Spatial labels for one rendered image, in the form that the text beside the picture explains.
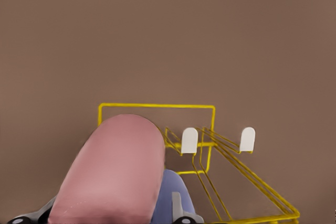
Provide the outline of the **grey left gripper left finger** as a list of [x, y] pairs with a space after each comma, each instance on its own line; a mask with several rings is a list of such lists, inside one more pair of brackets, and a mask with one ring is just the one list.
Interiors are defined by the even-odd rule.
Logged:
[[38, 211], [19, 215], [7, 222], [7, 224], [47, 224], [51, 209], [56, 197], [42, 206]]

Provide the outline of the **blue plate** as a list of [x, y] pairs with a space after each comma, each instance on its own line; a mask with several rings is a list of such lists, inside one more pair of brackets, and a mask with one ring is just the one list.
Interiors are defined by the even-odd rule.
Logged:
[[172, 192], [180, 193], [183, 210], [195, 213], [191, 197], [180, 175], [172, 170], [165, 169], [150, 224], [171, 224], [173, 222]]

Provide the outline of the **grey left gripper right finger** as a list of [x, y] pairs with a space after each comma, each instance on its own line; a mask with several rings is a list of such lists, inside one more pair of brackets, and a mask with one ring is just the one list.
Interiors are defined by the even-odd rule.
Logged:
[[172, 192], [172, 220], [172, 224], [204, 224], [200, 215], [183, 210], [179, 192]]

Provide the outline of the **pink plate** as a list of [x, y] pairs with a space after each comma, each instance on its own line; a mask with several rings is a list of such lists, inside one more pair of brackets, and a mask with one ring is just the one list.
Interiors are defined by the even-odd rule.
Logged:
[[48, 223], [149, 224], [164, 160], [164, 140], [151, 121], [132, 114], [105, 120], [72, 163]]

